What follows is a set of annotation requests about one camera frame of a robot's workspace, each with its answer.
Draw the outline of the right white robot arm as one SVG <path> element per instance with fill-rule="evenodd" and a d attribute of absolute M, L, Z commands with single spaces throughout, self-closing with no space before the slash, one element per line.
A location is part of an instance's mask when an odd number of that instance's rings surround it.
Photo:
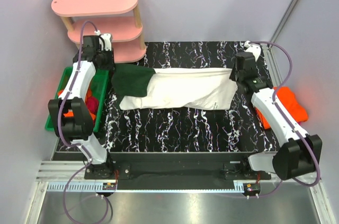
<path fill-rule="evenodd" d="M 274 173 L 283 181 L 296 180 L 299 176 L 316 172 L 318 181 L 322 140 L 318 135 L 310 135 L 295 121 L 268 79 L 258 75 L 255 56 L 251 52 L 236 55 L 230 79 L 265 117 L 280 146 L 275 153 L 250 155 L 250 168 L 253 171 Z"/>

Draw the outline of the white and green t-shirt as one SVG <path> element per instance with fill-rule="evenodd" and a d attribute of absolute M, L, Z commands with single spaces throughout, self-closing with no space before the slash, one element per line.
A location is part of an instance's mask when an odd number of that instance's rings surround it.
<path fill-rule="evenodd" d="M 229 68 L 149 68 L 117 64 L 112 86 L 119 108 L 227 110 L 237 91 Z"/>

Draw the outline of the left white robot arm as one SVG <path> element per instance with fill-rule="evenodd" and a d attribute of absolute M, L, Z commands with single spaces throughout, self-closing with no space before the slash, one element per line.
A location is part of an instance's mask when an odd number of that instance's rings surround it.
<path fill-rule="evenodd" d="M 97 70 L 114 68 L 112 35 L 96 33 L 83 37 L 73 57 L 70 78 L 48 110 L 55 134 L 67 147 L 77 147 L 92 165 L 107 162 L 108 153 L 94 134 L 93 118 L 85 104 L 86 94 Z"/>

